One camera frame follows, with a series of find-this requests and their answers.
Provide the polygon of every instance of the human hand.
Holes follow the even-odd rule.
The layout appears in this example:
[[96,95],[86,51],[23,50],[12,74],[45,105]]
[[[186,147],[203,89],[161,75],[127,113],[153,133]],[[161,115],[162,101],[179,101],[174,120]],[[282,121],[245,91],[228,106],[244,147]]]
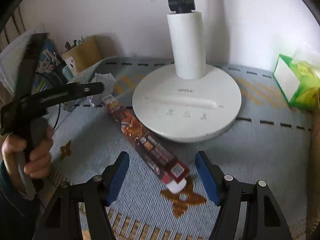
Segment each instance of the human hand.
[[[32,150],[29,155],[30,161],[24,166],[24,172],[33,179],[42,179],[50,173],[53,129],[48,126],[45,138]],[[9,135],[2,144],[2,156],[5,167],[13,186],[20,192],[25,192],[24,184],[20,178],[14,153],[23,154],[27,141],[15,134]]]

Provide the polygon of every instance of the white wall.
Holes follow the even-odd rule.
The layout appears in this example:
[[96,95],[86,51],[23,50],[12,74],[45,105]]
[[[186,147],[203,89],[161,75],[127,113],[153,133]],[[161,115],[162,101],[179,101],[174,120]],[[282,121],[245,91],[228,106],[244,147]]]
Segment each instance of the white wall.
[[[320,51],[320,27],[301,0],[195,0],[209,63],[273,70],[277,55],[307,42]],[[43,25],[64,42],[99,35],[104,56],[172,57],[167,0],[23,0],[26,28]]]

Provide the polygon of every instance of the dark sleeve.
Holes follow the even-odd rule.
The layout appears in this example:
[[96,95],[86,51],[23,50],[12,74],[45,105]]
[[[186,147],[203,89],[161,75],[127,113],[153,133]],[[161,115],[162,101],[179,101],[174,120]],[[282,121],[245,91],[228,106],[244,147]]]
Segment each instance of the dark sleeve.
[[31,240],[39,205],[24,199],[12,186],[4,162],[0,165],[0,239]]

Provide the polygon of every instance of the curtain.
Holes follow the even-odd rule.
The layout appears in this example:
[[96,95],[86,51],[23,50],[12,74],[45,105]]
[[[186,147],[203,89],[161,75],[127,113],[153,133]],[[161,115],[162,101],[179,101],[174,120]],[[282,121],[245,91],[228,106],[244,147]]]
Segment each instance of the curtain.
[[[17,7],[13,15],[9,18],[4,29],[0,33],[0,53],[12,42],[15,38],[25,32],[25,28],[22,23],[19,7]],[[3,105],[10,103],[12,95],[0,82],[0,108]]]

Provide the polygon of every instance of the white lamp base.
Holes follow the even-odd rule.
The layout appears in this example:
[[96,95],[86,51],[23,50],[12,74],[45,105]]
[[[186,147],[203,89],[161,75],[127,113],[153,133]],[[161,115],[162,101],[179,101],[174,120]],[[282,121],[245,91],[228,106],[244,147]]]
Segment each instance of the white lamp base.
[[206,65],[206,75],[196,80],[179,78],[175,65],[146,76],[132,97],[137,118],[151,131],[176,142],[196,142],[214,137],[235,120],[241,92],[226,72]]

